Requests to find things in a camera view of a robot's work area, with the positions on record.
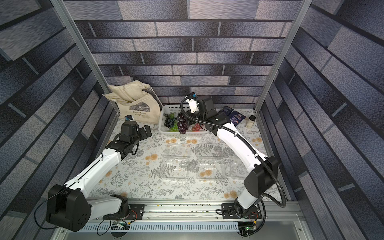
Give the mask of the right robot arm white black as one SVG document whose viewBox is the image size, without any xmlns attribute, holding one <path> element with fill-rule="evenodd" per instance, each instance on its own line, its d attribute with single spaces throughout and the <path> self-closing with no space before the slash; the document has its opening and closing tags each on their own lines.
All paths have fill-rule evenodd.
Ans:
<svg viewBox="0 0 384 240">
<path fill-rule="evenodd" d="M 275 157 L 267 157 L 236 129 L 231 117 L 224 111 L 214 108 L 213 100 L 206 98 L 197 100 L 193 98 L 187 101 L 192 118 L 206 126 L 220 140 L 224 141 L 238 156 L 245 166 L 248 175 L 244 179 L 245 190 L 235 199 L 235 211 L 241 218 L 251 213 L 255 204 L 263 198 L 272 200 L 281 208 L 286 206 L 284 189 L 278 180 L 278 168 L 280 160 Z"/>
</svg>

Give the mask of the dark purple grape bunch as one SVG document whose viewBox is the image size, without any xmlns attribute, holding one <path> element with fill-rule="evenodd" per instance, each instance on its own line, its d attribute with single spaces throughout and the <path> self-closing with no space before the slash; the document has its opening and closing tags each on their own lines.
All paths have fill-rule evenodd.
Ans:
<svg viewBox="0 0 384 240">
<path fill-rule="evenodd" d="M 178 113 L 177 121 L 178 121 L 177 124 L 179 127 L 179 133 L 184 135 L 189 129 L 188 119 L 182 113 Z"/>
</svg>

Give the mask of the red grape bunch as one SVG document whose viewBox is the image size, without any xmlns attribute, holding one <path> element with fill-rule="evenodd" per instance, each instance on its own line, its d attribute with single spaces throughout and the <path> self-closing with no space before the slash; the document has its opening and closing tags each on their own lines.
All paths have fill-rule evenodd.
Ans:
<svg viewBox="0 0 384 240">
<path fill-rule="evenodd" d="M 192 127 L 192 131 L 193 131 L 193 132 L 200 132 L 200 131 L 203 131 L 203 127 L 202 127 L 199 123 L 196 123 L 196 124 Z"/>
</svg>

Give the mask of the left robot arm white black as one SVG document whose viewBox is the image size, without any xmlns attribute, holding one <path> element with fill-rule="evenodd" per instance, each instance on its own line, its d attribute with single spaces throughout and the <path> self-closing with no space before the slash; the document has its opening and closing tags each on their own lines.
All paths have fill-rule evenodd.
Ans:
<svg viewBox="0 0 384 240">
<path fill-rule="evenodd" d="M 140 127 L 135 121 L 125 121 L 121 132 L 106 145 L 101 154 L 82 172 L 64 185 L 54 185 L 47 199 L 46 221 L 72 232 L 81 230 L 90 220 L 124 220 L 131 213 L 128 198 L 110 195 L 88 200 L 97 183 L 127 155 L 135 155 L 140 141 L 152 136 L 149 125 Z"/>
</svg>

